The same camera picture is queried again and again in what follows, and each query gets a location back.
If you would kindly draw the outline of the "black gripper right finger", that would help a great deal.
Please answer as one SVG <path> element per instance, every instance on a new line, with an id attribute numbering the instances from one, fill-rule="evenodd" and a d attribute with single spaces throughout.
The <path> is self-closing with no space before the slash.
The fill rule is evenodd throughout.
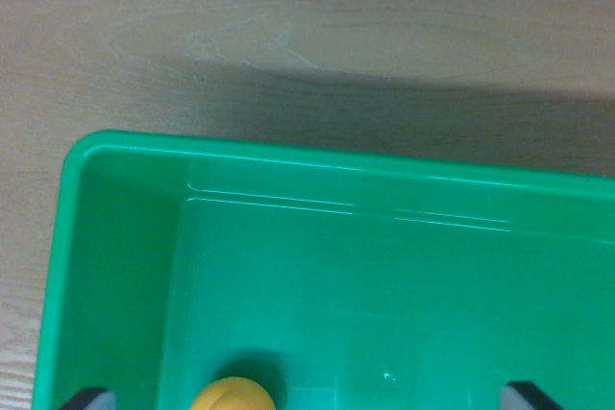
<path id="1" fill-rule="evenodd" d="M 500 410 L 562 410 L 532 381 L 510 381 L 499 392 Z"/>

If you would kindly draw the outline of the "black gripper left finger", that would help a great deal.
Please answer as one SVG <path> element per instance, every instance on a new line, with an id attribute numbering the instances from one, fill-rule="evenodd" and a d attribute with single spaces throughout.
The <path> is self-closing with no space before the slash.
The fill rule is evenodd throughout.
<path id="1" fill-rule="evenodd" d="M 114 392 L 103 387 L 86 387 L 74 394 L 59 410 L 116 410 Z"/>

